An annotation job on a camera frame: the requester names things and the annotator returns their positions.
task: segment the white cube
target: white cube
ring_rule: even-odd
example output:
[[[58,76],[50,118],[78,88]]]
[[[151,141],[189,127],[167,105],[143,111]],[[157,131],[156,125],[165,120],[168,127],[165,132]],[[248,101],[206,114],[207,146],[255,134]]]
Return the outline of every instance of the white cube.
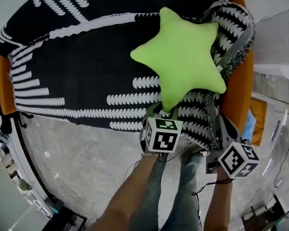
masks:
[[[250,145],[232,142],[218,159],[230,178],[243,178],[259,164],[259,158]]]
[[[149,117],[145,142],[151,152],[173,153],[182,130],[182,121]]]

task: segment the jeans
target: jeans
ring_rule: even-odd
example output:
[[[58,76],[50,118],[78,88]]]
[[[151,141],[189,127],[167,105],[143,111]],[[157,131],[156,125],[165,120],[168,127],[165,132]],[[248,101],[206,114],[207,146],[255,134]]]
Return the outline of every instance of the jeans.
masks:
[[[192,192],[196,192],[196,171],[201,161],[202,155],[199,153],[181,157],[179,189],[171,213],[161,231],[198,231],[198,205]],[[158,202],[165,165],[166,158],[156,161],[142,202],[131,217],[130,231],[158,230]]]

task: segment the orange sofa armrest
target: orange sofa armrest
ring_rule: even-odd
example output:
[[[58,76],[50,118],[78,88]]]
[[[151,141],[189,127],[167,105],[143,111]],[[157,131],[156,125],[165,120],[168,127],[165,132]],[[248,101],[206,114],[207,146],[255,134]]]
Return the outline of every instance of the orange sofa armrest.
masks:
[[[9,80],[9,59],[0,56],[0,107],[4,115],[16,112],[12,83]]]
[[[244,0],[232,0],[232,2],[245,7]],[[254,78],[253,66],[253,51],[250,50],[245,61],[230,76],[227,82],[227,91],[221,102],[220,112],[226,115],[241,133],[244,131],[250,106]]]

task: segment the green star pillow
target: green star pillow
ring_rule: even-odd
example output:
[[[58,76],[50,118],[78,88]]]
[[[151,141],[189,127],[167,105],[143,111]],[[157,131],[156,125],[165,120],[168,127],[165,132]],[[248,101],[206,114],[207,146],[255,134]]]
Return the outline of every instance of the green star pillow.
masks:
[[[159,33],[131,52],[132,59],[159,75],[165,112],[170,112],[192,89],[226,91],[210,54],[217,29],[217,23],[194,24],[164,7],[160,10]]]

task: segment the floor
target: floor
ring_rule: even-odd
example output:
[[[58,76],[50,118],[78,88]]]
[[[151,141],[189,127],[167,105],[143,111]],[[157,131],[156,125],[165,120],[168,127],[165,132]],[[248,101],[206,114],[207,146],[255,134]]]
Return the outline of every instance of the floor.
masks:
[[[286,79],[255,74],[254,83],[254,91],[289,103],[289,81]],[[138,134],[77,126],[37,116],[26,122],[28,128],[23,129],[22,133],[31,159],[46,187],[68,207],[87,216],[87,224],[93,223],[122,184],[128,167],[139,160],[141,151]],[[272,198],[274,178],[289,147],[289,116],[284,124],[272,151],[257,150],[261,163],[252,175],[246,180],[234,181],[229,230],[240,230],[240,216],[251,205],[258,207]],[[270,159],[273,164],[263,176]],[[178,188],[179,169],[179,159],[166,166],[159,202],[160,226],[170,213]],[[284,186],[280,186],[281,191],[286,191],[289,187],[289,157],[283,165],[280,178],[287,178]],[[197,185],[201,187],[214,180],[214,175],[205,174],[203,162],[197,172]],[[212,192],[213,187],[208,186],[199,196],[202,221]]]

